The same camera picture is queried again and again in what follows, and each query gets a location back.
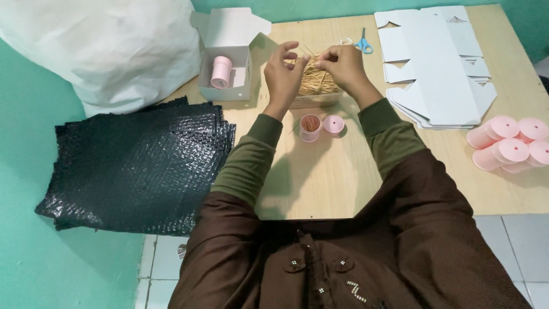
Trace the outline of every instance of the finger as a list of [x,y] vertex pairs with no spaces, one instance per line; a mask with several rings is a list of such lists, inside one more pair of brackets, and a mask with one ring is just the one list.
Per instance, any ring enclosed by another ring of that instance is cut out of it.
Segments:
[[342,45],[332,46],[332,47],[328,48],[327,50],[323,51],[320,54],[320,56],[318,56],[318,60],[319,61],[324,61],[324,60],[333,59],[335,57],[339,57],[341,55],[341,49],[342,48],[343,48]]
[[286,54],[284,55],[284,59],[287,59],[287,60],[296,60],[297,58],[298,58],[298,54],[294,52],[286,52]]
[[290,71],[295,68],[295,64],[293,64],[293,63],[284,62],[284,66]]
[[311,60],[311,56],[310,56],[310,55],[305,55],[305,56],[299,58],[299,59],[295,62],[295,66],[294,66],[293,72],[298,72],[297,74],[303,74],[303,71],[305,70],[305,66],[307,65],[307,63],[309,62],[309,60]]
[[284,55],[286,55],[286,52],[290,49],[296,48],[297,46],[299,46],[298,41],[288,41],[286,43],[282,43],[278,45],[278,48],[273,53],[273,58],[282,61],[284,59]]
[[323,61],[317,61],[315,63],[315,68],[319,69],[320,71],[326,71],[326,72],[330,73],[330,70],[331,70],[333,65],[334,65],[333,62],[331,62],[329,60],[323,60]]

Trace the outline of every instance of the teal wall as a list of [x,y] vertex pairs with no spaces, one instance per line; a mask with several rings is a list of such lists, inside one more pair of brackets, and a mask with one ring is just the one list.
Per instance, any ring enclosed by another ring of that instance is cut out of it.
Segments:
[[[252,7],[272,22],[491,0],[194,0],[199,12]],[[549,1],[502,0],[532,61],[547,55]],[[54,126],[84,118],[69,83],[0,41],[0,307],[131,308],[143,236],[78,228],[56,232],[33,213],[57,149]]]
[[250,7],[273,23],[373,14],[394,9],[438,5],[501,3],[532,62],[549,55],[548,0],[191,0],[198,12],[212,8]]
[[57,157],[54,126],[84,117],[68,82],[0,40],[0,308],[132,307],[143,235],[56,232],[33,212]]

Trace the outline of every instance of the white bag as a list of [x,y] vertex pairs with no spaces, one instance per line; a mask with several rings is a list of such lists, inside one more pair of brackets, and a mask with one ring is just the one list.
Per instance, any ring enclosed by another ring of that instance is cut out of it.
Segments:
[[2,0],[0,38],[71,82],[86,116],[131,113],[198,75],[193,10],[190,0]]

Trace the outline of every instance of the olive green sleeve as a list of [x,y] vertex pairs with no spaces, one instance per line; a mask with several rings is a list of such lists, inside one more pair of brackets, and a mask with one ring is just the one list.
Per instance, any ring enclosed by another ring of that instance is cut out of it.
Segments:
[[386,98],[363,109],[358,118],[382,179],[404,158],[426,148],[413,124],[402,121]]
[[248,134],[240,138],[227,157],[210,192],[224,192],[255,207],[271,169],[281,133],[280,121],[259,114]]

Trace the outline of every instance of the black bubble wrap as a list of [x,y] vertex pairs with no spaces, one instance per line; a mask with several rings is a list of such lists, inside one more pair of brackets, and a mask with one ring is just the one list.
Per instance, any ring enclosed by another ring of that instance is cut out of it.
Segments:
[[57,230],[188,235],[235,129],[220,106],[186,97],[57,126],[59,156],[35,212]]

